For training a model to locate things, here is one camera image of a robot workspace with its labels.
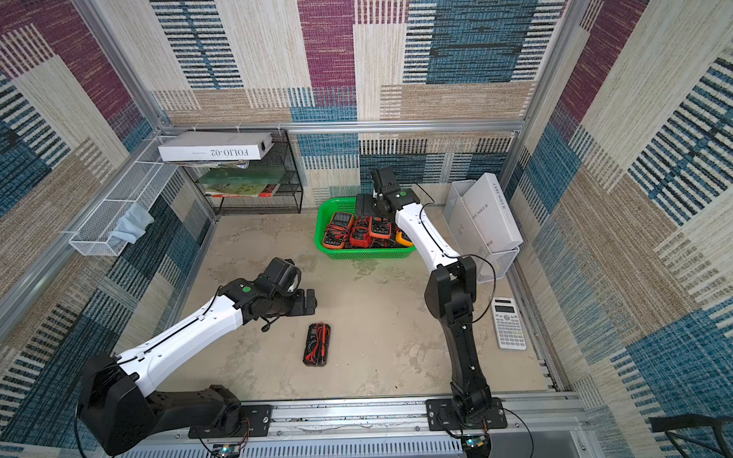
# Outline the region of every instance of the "black mounting plate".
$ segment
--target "black mounting plate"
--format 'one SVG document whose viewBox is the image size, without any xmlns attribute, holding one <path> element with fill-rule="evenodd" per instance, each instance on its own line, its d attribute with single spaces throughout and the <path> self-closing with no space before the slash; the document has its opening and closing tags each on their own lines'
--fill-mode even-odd
<svg viewBox="0 0 733 458">
<path fill-rule="evenodd" d="M 472 424 L 461 425 L 453 411 L 450 398 L 428 399 L 425 401 L 425 407 L 427 408 L 427 424 L 430 431 L 484 429 L 484 425 L 482 424 L 476 424 L 475 426 Z M 491 408 L 484 412 L 484 419 L 486 420 L 488 429 L 503 429 L 507 427 L 507 416 L 504 414 L 504 409 L 501 408 L 501 399 L 491 398 Z"/>
<path fill-rule="evenodd" d="M 201 439 L 216 439 L 219 437 L 243 437 L 245 430 L 243 429 L 246 425 L 244 419 L 249 420 L 249 437 L 267 437 L 270 429 L 270 414 L 272 413 L 273 406 L 269 404 L 263 405 L 243 405 L 239 409 L 239 416 L 242 427 L 236 429 L 233 433 L 227 434 L 219 428 L 204 428 L 202 426 L 196 427 L 199 432 Z M 199 435 L 196 434 L 194 428 L 191 427 L 188 430 L 189 439 L 198 439 Z"/>
</svg>

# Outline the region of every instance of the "red multimeter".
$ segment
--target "red multimeter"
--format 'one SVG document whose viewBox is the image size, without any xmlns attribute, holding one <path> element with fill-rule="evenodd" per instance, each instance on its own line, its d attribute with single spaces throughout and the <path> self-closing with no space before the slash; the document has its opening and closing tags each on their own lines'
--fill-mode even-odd
<svg viewBox="0 0 733 458">
<path fill-rule="evenodd" d="M 384 218 L 369 218 L 369 235 L 377 239 L 389 239 L 392 236 L 392 222 Z"/>
<path fill-rule="evenodd" d="M 369 218 L 362 217 L 356 220 L 349 237 L 351 246 L 354 248 L 369 248 L 372 246 L 373 240 L 372 236 L 369 235 Z"/>
</svg>

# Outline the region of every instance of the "light blue cloth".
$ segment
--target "light blue cloth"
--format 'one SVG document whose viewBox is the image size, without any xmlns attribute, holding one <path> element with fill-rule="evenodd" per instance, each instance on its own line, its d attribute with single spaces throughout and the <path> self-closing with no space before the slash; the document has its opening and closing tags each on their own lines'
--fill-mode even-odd
<svg viewBox="0 0 733 458">
<path fill-rule="evenodd" d="M 114 230 L 110 233 L 110 246 L 117 246 L 122 241 L 135 243 L 145 234 L 145 228 L 148 224 L 155 221 L 150 214 L 139 203 L 133 203 L 128 211 L 122 215 Z"/>
</svg>

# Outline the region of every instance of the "calculator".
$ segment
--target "calculator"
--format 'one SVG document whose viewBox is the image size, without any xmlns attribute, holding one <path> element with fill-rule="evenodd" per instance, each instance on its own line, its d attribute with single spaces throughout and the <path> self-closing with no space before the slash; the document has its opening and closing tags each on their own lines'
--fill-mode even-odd
<svg viewBox="0 0 733 458">
<path fill-rule="evenodd" d="M 494 298 L 491 303 L 494 328 L 499 348 L 503 350 L 527 350 L 522 333 L 522 322 L 512 298 Z"/>
</svg>

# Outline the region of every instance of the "white wire basket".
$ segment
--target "white wire basket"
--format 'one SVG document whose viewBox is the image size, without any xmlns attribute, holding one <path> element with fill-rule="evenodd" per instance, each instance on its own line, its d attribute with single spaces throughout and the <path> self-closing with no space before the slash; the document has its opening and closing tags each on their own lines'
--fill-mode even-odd
<svg viewBox="0 0 733 458">
<path fill-rule="evenodd" d="M 151 141 L 132 166 L 81 224 L 69 244 L 84 256 L 119 256 L 128 242 L 111 243 L 117 220 L 134 203 L 149 210 L 166 187 L 177 166 L 164 163 L 158 153 L 160 139 Z"/>
</svg>

